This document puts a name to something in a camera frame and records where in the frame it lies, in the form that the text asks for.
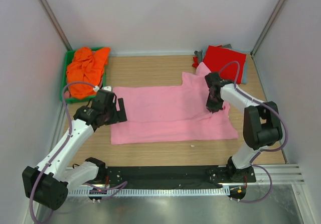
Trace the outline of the pink t shirt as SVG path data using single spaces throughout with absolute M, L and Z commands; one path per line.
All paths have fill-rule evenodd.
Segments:
M 127 121 L 111 126 L 111 144 L 237 139 L 227 102 L 216 113 L 206 109 L 209 72 L 201 63 L 194 74 L 182 73 L 180 86 L 115 87 Z

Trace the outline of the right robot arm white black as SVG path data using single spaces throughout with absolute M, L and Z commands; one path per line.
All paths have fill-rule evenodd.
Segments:
M 243 113 L 244 144 L 228 159 L 226 176 L 233 182 L 244 181 L 258 153 L 283 137 L 277 104 L 254 98 L 231 80 L 221 79 L 217 72 L 207 74 L 205 81 L 209 88 L 208 111 L 216 113 L 227 102 Z

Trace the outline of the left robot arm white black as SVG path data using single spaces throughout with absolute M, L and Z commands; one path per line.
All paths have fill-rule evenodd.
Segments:
M 94 99 L 78 108 L 69 119 L 67 132 L 51 152 L 36 167 L 24 169 L 23 184 L 30 202 L 58 210 L 68 192 L 90 181 L 102 183 L 107 175 L 103 161 L 90 157 L 72 170 L 67 170 L 67 166 L 98 128 L 126 120 L 123 98 L 106 89 L 98 90 Z

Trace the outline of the orange t shirt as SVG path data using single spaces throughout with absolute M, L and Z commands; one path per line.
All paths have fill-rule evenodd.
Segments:
M 102 85 L 109 53 L 109 47 L 98 50 L 82 47 L 75 51 L 66 70 L 67 83 L 75 82 L 68 87 L 70 97 L 85 99 L 96 94 L 94 87 Z

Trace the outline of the folded red t shirt bottom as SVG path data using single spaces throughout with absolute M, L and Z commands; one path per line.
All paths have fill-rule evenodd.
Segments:
M 194 56 L 192 66 L 196 69 L 201 62 L 202 62 L 202 59 L 200 57 Z

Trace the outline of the folded red t shirt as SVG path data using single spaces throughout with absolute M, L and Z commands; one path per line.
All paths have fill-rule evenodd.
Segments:
M 234 81 L 236 79 L 238 65 L 236 63 L 230 64 L 227 67 L 226 65 L 230 62 L 237 61 L 240 69 L 236 83 L 243 84 L 246 83 L 243 81 L 246 57 L 246 54 L 241 52 L 223 48 L 221 46 L 209 45 L 205 52 L 203 62 L 211 72 L 220 72 L 219 75 L 222 79 Z
M 202 59 L 200 57 L 194 56 L 192 66 L 196 69 L 201 62 L 202 62 Z

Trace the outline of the folded red t shirt top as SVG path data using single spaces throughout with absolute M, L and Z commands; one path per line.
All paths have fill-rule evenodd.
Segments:
M 211 72 L 220 72 L 219 75 L 222 79 L 234 81 L 236 79 L 238 65 L 236 63 L 230 64 L 227 67 L 226 65 L 230 62 L 237 61 L 240 69 L 236 83 L 243 84 L 246 83 L 243 81 L 246 57 L 246 54 L 241 52 L 223 48 L 221 46 L 209 45 L 205 52 L 203 62 Z

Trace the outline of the folded grey t shirt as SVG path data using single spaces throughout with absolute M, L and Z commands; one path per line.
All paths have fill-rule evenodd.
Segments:
M 206 52 L 208 46 L 203 47 L 201 50 L 195 50 L 194 51 L 194 56 L 200 57 L 202 59 L 202 62 L 203 62 L 203 58 L 205 56 L 205 52 Z M 236 49 L 236 48 L 232 47 L 231 44 L 217 45 L 217 46 L 221 46 L 223 48 L 228 48 L 230 50 L 234 50 L 234 51 L 241 52 L 241 53 L 244 53 L 244 54 L 248 53 L 247 51 L 239 50 L 239 49 Z M 248 60 L 247 60 L 247 57 L 246 57 L 245 70 L 244 70 L 244 75 L 243 75 L 243 81 L 246 82 L 246 83 L 243 83 L 243 84 L 247 84 L 247 82 L 248 82 L 247 70 L 248 70 Z

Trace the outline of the green plastic bin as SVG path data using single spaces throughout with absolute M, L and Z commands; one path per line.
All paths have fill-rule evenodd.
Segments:
M 98 48 L 91 48 L 92 50 L 98 50 L 102 47 L 98 47 Z M 64 57 L 64 63 L 63 63 L 63 73 L 62 73 L 62 82 L 61 82 L 61 93 L 60 93 L 60 98 L 64 98 L 66 103 L 78 103 L 78 102 L 84 102 L 84 101 L 88 101 L 92 98 L 95 97 L 94 96 L 89 96 L 85 99 L 76 99 L 76 98 L 72 98 L 69 96 L 69 92 L 68 92 L 68 87 L 72 84 L 75 84 L 75 82 L 72 83 L 67 83 L 67 77 L 66 77 L 66 70 L 67 70 L 67 65 L 71 63 L 73 57 L 74 57 L 74 53 L 76 50 L 74 51 L 67 51 Z M 103 74 L 103 78 L 102 78 L 102 85 L 101 86 L 105 86 L 106 85 L 106 80 L 105 80 L 106 74 L 104 72 Z

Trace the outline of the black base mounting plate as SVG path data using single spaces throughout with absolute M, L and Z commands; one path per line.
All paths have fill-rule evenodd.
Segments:
M 256 182 L 252 167 L 234 175 L 216 165 L 108 167 L 106 172 L 111 187 L 126 181 L 126 189 L 219 189 L 227 183 Z

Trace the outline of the left aluminium frame post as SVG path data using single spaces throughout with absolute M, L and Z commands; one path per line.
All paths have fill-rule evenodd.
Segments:
M 61 39 L 63 45 L 67 49 L 67 51 L 73 50 L 70 42 L 67 39 L 61 25 L 59 24 L 53 10 L 51 9 L 47 0 L 38 0 L 40 5 L 42 6 L 45 14 L 47 15 L 49 21 L 51 22 L 53 28 L 55 29 L 56 33 L 58 34 L 59 38 Z

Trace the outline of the aluminium frame post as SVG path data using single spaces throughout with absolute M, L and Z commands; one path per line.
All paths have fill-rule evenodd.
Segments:
M 281 11 L 283 10 L 284 6 L 286 5 L 288 0 L 278 0 L 275 4 L 272 13 L 270 14 L 264 28 L 262 29 L 252 51 L 250 52 L 251 58 L 253 59 L 257 51 L 259 50 L 261 44 L 263 43 L 265 37 L 267 36 L 268 32 L 271 30 L 272 26 L 276 22 L 278 16 L 280 15 Z
M 63 45 L 67 49 L 67 51 L 73 50 L 70 42 L 67 39 L 61 25 L 59 24 L 53 10 L 51 9 L 47 0 L 38 0 L 40 5 L 42 6 L 45 14 L 47 15 L 49 21 L 51 22 L 53 28 L 55 29 L 56 33 L 58 34 L 59 38 L 61 39 Z

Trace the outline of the right aluminium frame post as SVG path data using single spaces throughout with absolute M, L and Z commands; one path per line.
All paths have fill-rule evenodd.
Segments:
M 251 58 L 253 59 L 257 51 L 259 50 L 261 44 L 263 43 L 265 37 L 267 36 L 268 32 L 271 30 L 272 26 L 276 22 L 278 16 L 280 15 L 281 11 L 283 10 L 284 6 L 286 5 L 288 0 L 278 0 L 275 4 L 272 13 L 270 14 L 264 28 L 262 29 L 252 51 L 250 52 Z

